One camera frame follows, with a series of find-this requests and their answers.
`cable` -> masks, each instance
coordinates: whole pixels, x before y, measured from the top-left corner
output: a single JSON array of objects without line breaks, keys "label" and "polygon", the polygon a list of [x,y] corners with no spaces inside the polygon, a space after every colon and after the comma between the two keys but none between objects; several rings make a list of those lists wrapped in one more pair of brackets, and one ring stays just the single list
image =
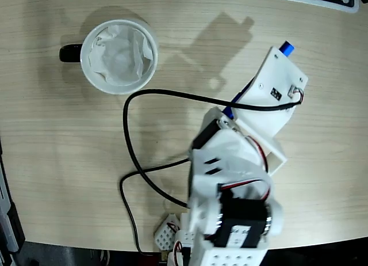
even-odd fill
[{"label": "cable", "polygon": [[[149,172],[153,172],[153,171],[158,171],[158,170],[163,170],[163,169],[167,169],[167,168],[170,168],[170,167],[174,167],[174,166],[177,166],[177,165],[180,165],[180,164],[184,164],[185,162],[188,162],[189,159],[182,159],[181,161],[177,161],[177,162],[173,162],[171,164],[166,164],[166,165],[162,165],[162,166],[157,166],[157,167],[153,167],[153,168],[148,168],[148,169],[145,169],[144,171],[149,173]],[[119,190],[120,190],[120,195],[121,195],[121,198],[122,198],[122,201],[124,202],[124,205],[125,205],[125,208],[126,208],[126,211],[128,212],[128,215],[129,215],[129,218],[131,220],[131,224],[132,224],[132,229],[133,229],[133,237],[134,237],[134,241],[135,241],[135,244],[136,244],[136,247],[137,247],[137,250],[140,254],[144,255],[144,256],[147,256],[149,254],[145,254],[142,252],[142,250],[140,249],[140,245],[139,245],[139,238],[138,238],[138,231],[137,231],[137,226],[136,226],[136,223],[135,223],[135,220],[134,220],[134,217],[133,217],[133,214],[132,214],[132,211],[129,207],[129,204],[128,204],[128,201],[127,199],[125,198],[125,194],[124,194],[124,189],[122,187],[122,184],[123,182],[127,179],[127,178],[130,178],[134,175],[137,175],[139,174],[138,171],[134,171],[132,173],[129,173],[129,174],[126,174],[123,178],[120,179],[120,182],[119,182]]]},{"label": "cable", "polygon": [[299,93],[300,94],[300,101],[303,102],[304,100],[304,91],[301,88],[295,88],[293,94]]},{"label": "cable", "polygon": [[301,100],[299,100],[297,102],[291,102],[291,103],[282,104],[282,105],[279,105],[279,106],[260,107],[260,106],[254,106],[254,105],[239,104],[239,103],[235,103],[235,102],[228,102],[228,101],[224,101],[224,100],[199,96],[199,95],[190,94],[190,93],[176,92],[174,90],[167,90],[167,89],[144,89],[144,90],[132,93],[127,98],[127,100],[125,101],[124,108],[122,110],[122,127],[123,127],[123,130],[124,130],[126,147],[128,149],[129,155],[131,156],[131,159],[132,159],[137,171],[140,173],[142,178],[146,181],[146,183],[154,191],[156,191],[158,194],[163,196],[165,199],[167,199],[167,200],[169,200],[169,201],[171,201],[171,202],[173,202],[173,203],[175,203],[179,206],[182,206],[182,207],[186,207],[186,203],[184,203],[184,202],[170,196],[169,194],[167,194],[165,191],[163,191],[161,188],[159,188],[153,181],[151,181],[151,179],[144,173],[144,170],[140,166],[139,161],[138,161],[138,159],[135,155],[135,152],[134,152],[134,149],[133,149],[133,146],[132,146],[132,141],[131,141],[131,137],[130,137],[130,134],[129,134],[129,127],[128,127],[129,103],[135,97],[145,95],[145,94],[161,94],[161,95],[167,95],[167,96],[175,96],[175,97],[195,100],[195,101],[199,101],[199,102],[207,102],[207,103],[212,103],[212,104],[216,104],[216,105],[222,105],[222,106],[225,106],[225,107],[238,108],[238,109],[247,109],[247,110],[250,110],[250,111],[261,111],[261,112],[280,111],[280,110],[289,109],[289,108],[292,108],[296,105],[301,104]]},{"label": "cable", "polygon": [[177,233],[178,232],[179,227],[176,226],[174,223],[169,222],[169,223],[166,223],[166,224],[170,228],[170,230],[172,230],[174,233]]},{"label": "cable", "polygon": [[257,140],[255,140],[253,137],[251,137],[250,135],[246,136],[246,139],[250,139],[252,142],[254,142],[254,144],[256,145],[258,151],[259,151],[259,154],[260,156],[262,157],[262,160],[263,160],[263,164],[264,164],[264,171],[266,171],[266,173],[269,172],[269,164],[267,162],[267,157],[266,157],[266,154],[265,152],[263,151],[261,145],[257,142]]},{"label": "cable", "polygon": [[245,180],[245,181],[237,181],[235,183],[229,183],[229,184],[223,184],[220,189],[221,191],[224,191],[224,190],[227,190],[227,189],[232,189],[232,188],[236,188],[236,187],[241,187],[242,185],[247,185],[247,184],[252,184],[252,183],[255,183],[257,181],[263,181],[264,183],[267,184],[267,190],[266,192],[262,195],[262,197],[260,198],[261,200],[266,200],[267,197],[269,196],[270,194],[270,191],[271,191],[271,185],[268,184],[265,180],[262,180],[260,178],[255,178],[255,179],[252,179],[252,180]]},{"label": "cable", "polygon": [[182,243],[179,240],[177,242],[175,242],[174,248],[172,249],[172,256],[174,258],[174,264],[175,264],[175,266],[179,266],[177,251],[178,250],[181,251],[182,248],[183,248]]}]

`red wire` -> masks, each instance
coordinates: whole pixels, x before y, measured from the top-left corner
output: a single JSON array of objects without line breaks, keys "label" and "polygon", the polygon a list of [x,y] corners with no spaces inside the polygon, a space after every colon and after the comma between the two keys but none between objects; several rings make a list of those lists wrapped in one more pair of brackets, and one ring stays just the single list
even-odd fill
[{"label": "red wire", "polygon": [[263,151],[261,145],[257,142],[257,140],[255,140],[250,135],[248,137],[257,145],[257,148],[258,148],[258,150],[260,152],[260,155],[262,156],[262,159],[263,159],[264,170],[268,173],[269,172],[269,164],[267,163],[267,157],[266,157],[265,152]]},{"label": "red wire", "polygon": [[169,222],[167,225],[174,233],[177,233],[178,230],[175,229],[177,226],[174,223]]},{"label": "red wire", "polygon": [[[231,188],[236,188],[236,187],[240,187],[242,185],[246,185],[246,184],[251,184],[251,183],[255,183],[256,181],[263,181],[263,180],[260,180],[260,179],[254,179],[254,180],[249,180],[249,181],[242,181],[240,183],[237,183],[237,184],[231,184],[231,185],[226,185],[224,187],[221,187],[221,190],[226,190],[226,189],[231,189]],[[267,200],[267,198],[270,196],[270,193],[271,193],[271,188],[270,186],[268,187],[266,193],[262,196],[261,200],[264,201],[264,200]]]},{"label": "red wire", "polygon": [[181,251],[182,250],[182,243],[180,241],[177,241],[174,245],[174,248],[172,250],[172,255],[174,257],[174,264],[175,266],[179,266],[178,265],[178,257],[177,257],[177,249],[180,248],[179,250]]},{"label": "red wire", "polygon": [[260,179],[258,179],[258,180],[249,180],[249,181],[242,181],[242,182],[237,183],[237,184],[225,185],[224,187],[221,187],[221,190],[231,189],[231,188],[239,187],[241,185],[251,184],[251,183],[254,183],[256,181],[263,181],[263,180],[260,180]]}]

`black cable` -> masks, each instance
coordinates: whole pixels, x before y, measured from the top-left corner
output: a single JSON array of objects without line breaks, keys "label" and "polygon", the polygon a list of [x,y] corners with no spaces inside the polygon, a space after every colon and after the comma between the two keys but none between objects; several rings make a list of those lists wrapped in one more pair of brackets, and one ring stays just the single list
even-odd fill
[{"label": "black cable", "polygon": [[207,102],[207,103],[212,103],[212,104],[216,104],[216,105],[222,105],[225,107],[231,107],[231,108],[238,108],[238,109],[247,109],[250,111],[261,111],[261,112],[270,112],[270,111],[280,111],[280,110],[284,110],[284,109],[290,109],[296,105],[300,105],[301,104],[301,100],[297,102],[291,102],[288,104],[282,104],[279,106],[273,106],[273,107],[260,107],[260,106],[254,106],[254,105],[246,105],[246,104],[239,104],[239,103],[235,103],[235,102],[228,102],[228,101],[224,101],[224,100],[219,100],[219,99],[215,99],[215,98],[210,98],[210,97],[204,97],[204,96],[199,96],[199,95],[195,95],[195,94],[190,94],[190,93],[184,93],[184,92],[176,92],[174,90],[167,90],[167,89],[144,89],[141,90],[139,92],[134,92],[132,93],[127,100],[125,101],[124,104],[124,108],[122,110],[122,127],[124,130],[124,136],[125,136],[125,141],[126,141],[126,147],[128,149],[129,155],[131,156],[131,159],[134,163],[134,166],[136,167],[137,171],[141,174],[142,178],[146,181],[146,183],[154,190],[156,191],[158,194],[160,194],[161,196],[163,196],[165,199],[179,205],[182,207],[186,207],[186,203],[170,196],[169,194],[167,194],[165,191],[163,191],[161,188],[159,188],[153,181],[151,181],[151,179],[144,173],[144,170],[142,169],[142,167],[139,164],[139,161],[135,155],[133,146],[132,146],[132,141],[131,141],[131,137],[129,135],[129,127],[128,127],[128,108],[129,108],[129,103],[137,96],[141,96],[141,95],[146,95],[146,94],[161,94],[161,95],[167,95],[167,96],[174,96],[174,97],[179,97],[179,98],[185,98],[185,99],[190,99],[190,100],[195,100],[195,101],[199,101],[199,102]]},{"label": "black cable", "polygon": [[[181,161],[177,161],[177,162],[173,162],[171,164],[167,164],[167,165],[162,165],[162,166],[157,166],[157,167],[153,167],[153,168],[148,168],[148,169],[145,169],[144,171],[146,173],[149,173],[149,172],[153,172],[153,171],[158,171],[158,170],[163,170],[163,169],[167,169],[167,168],[170,168],[170,167],[174,167],[174,166],[177,166],[177,165],[180,165],[180,164],[184,164],[185,162],[188,162],[189,159],[182,159]],[[137,250],[140,254],[142,255],[147,255],[145,253],[142,252],[142,250],[140,249],[140,246],[139,246],[139,239],[138,239],[138,231],[137,231],[137,226],[136,226],[136,223],[135,223],[135,220],[134,220],[134,217],[133,217],[133,214],[132,214],[132,211],[129,207],[129,204],[127,202],[127,199],[125,198],[125,194],[124,194],[124,189],[122,187],[122,184],[123,182],[127,179],[127,178],[130,178],[134,175],[137,175],[139,174],[138,171],[134,171],[132,173],[129,173],[129,174],[126,174],[123,178],[121,178],[120,182],[119,182],[119,190],[120,190],[120,195],[121,195],[121,198],[122,198],[122,201],[124,202],[124,205],[125,205],[125,208],[126,208],[126,211],[128,212],[128,215],[129,215],[129,218],[131,219],[131,223],[132,223],[132,229],[133,229],[133,236],[134,236],[134,241],[135,241],[135,244],[136,244],[136,247],[137,247]]]}]

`blue marker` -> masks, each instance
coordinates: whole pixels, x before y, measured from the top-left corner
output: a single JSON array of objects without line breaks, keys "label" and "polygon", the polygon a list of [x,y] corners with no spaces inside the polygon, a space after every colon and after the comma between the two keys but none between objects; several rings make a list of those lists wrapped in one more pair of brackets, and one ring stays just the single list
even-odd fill
[{"label": "blue marker", "polygon": [[[286,57],[288,57],[288,56],[290,56],[291,55],[291,53],[294,51],[294,47],[288,42],[288,41],[286,41],[286,42],[284,42],[284,44],[279,48],[279,50],[286,56]],[[246,92],[247,91],[247,89],[250,87],[250,85],[252,84],[252,81],[253,81],[253,79],[252,80],[250,80],[250,82],[244,87],[244,89],[241,91],[241,92],[239,92],[234,98],[233,98],[233,100],[231,100],[231,102],[236,102],[239,98],[240,98],[240,96],[242,96],[243,95],[243,93],[244,92]],[[224,110],[223,110],[223,113],[226,115],[226,116],[228,116],[230,119],[233,119],[234,118],[234,115],[233,115],[233,113],[232,113],[232,110],[231,110],[231,108],[230,107],[226,107]]]}]

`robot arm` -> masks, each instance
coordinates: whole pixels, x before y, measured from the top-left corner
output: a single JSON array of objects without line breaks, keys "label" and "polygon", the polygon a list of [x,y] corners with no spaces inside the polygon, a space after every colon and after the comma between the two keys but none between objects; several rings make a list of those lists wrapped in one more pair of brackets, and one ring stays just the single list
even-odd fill
[{"label": "robot arm", "polygon": [[[287,58],[290,46],[283,47],[271,48],[234,102],[269,107],[302,100],[308,77]],[[169,266],[262,262],[269,236],[279,234],[283,222],[271,175],[287,158],[274,135],[294,110],[207,112],[189,150],[189,213],[181,216]]]}]

